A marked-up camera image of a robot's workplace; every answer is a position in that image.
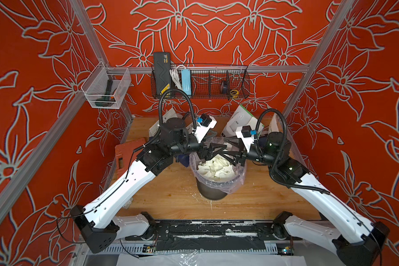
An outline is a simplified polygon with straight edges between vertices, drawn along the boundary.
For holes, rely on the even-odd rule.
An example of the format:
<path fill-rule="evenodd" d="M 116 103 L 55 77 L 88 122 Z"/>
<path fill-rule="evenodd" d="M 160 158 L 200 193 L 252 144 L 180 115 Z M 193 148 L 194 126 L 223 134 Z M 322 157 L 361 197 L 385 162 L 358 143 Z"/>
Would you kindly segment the white green paper bag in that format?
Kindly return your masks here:
<path fill-rule="evenodd" d="M 250 125 L 251 128 L 256 127 L 257 119 L 250 113 L 243 105 L 239 105 L 230 120 L 224 127 L 221 136 L 231 137 L 236 136 L 236 130 L 238 127 Z"/>

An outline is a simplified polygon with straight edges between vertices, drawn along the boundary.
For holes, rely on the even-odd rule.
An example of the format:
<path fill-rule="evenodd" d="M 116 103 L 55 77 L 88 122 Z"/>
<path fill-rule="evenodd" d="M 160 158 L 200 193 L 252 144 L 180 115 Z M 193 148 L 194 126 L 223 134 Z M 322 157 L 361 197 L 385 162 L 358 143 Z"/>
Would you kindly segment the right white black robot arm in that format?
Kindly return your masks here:
<path fill-rule="evenodd" d="M 291 212 L 280 213 L 272 222 L 272 234 L 285 240 L 297 237 L 323 247 L 346 266 L 371 266 L 382 259 L 383 245 L 390 233 L 382 222 L 372 222 L 327 190 L 299 161 L 289 155 L 290 141 L 281 132 L 271 132 L 260 145 L 252 133 L 238 133 L 226 140 L 238 146 L 230 153 L 236 163 L 246 160 L 268 166 L 271 179 L 290 188 L 313 205 L 331 224 L 324 227 L 305 221 Z"/>

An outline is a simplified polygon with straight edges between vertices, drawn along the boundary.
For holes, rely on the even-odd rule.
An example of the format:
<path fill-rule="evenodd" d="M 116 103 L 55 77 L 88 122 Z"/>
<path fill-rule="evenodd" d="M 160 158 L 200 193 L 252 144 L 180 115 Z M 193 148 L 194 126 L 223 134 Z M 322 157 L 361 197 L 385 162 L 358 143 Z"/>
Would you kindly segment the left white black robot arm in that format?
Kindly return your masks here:
<path fill-rule="evenodd" d="M 134 150 L 136 159 L 130 160 L 131 165 L 115 183 L 87 205 L 71 209 L 70 217 L 92 253 L 102 252 L 116 239 L 141 236 L 153 226 L 153 219 L 146 213 L 131 217 L 116 214 L 140 188 L 172 165 L 178 155 L 197 153 L 209 160 L 223 151 L 224 145 L 206 146 L 203 141 L 216 124 L 216 119 L 207 114 L 193 119 L 192 130 L 177 117 L 160 121 L 156 135 Z"/>

